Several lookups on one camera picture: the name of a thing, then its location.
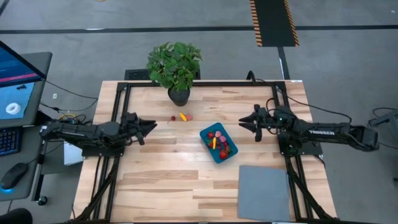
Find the green leaves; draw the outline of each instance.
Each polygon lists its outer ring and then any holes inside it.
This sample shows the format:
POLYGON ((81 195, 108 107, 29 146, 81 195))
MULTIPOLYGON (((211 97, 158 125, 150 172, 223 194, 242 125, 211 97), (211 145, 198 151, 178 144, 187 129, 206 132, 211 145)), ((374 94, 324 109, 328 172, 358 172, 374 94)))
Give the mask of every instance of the green leaves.
POLYGON ((202 60, 200 50, 192 44, 167 42, 154 47, 149 54, 149 78, 164 88, 186 90, 192 87, 194 74, 199 71, 199 60, 202 60))

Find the computer mouse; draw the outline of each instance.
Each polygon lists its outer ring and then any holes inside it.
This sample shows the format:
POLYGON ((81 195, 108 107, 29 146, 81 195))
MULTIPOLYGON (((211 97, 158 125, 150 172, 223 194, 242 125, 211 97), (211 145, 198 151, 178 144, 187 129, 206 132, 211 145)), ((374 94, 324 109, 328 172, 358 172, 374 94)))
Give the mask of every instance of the computer mouse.
POLYGON ((20 162, 9 169, 1 179, 1 188, 4 190, 11 189, 18 184, 22 177, 26 174, 28 165, 20 162))

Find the black plant pot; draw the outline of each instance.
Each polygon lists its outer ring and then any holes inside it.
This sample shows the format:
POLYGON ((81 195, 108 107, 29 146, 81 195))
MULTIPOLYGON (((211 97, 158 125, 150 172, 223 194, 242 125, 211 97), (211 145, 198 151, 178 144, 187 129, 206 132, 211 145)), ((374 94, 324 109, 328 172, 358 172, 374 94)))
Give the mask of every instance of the black plant pot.
POLYGON ((188 103, 188 98, 191 90, 188 88, 187 90, 175 91, 174 88, 169 88, 167 93, 169 94, 170 99, 174 102, 175 105, 184 106, 188 103))

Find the yellow pepper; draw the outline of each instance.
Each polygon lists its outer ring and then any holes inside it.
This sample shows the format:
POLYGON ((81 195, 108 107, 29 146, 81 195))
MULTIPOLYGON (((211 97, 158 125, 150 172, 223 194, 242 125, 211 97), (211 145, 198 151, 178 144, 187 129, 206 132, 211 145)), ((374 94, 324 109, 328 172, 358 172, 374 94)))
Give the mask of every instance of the yellow pepper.
POLYGON ((216 142, 217 142, 217 138, 214 137, 213 138, 213 149, 216 149, 216 142))
POLYGON ((180 113, 180 116, 181 116, 181 118, 182 118, 184 121, 187 121, 187 117, 185 117, 185 115, 184 115, 183 113, 180 113))

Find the keyboard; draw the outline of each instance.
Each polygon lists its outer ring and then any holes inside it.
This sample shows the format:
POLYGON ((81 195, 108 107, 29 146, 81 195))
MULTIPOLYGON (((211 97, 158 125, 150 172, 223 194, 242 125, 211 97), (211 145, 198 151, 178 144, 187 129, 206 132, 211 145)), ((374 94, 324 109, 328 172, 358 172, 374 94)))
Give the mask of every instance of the keyboard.
POLYGON ((0 156, 17 153, 21 149, 22 128, 0 129, 0 156))

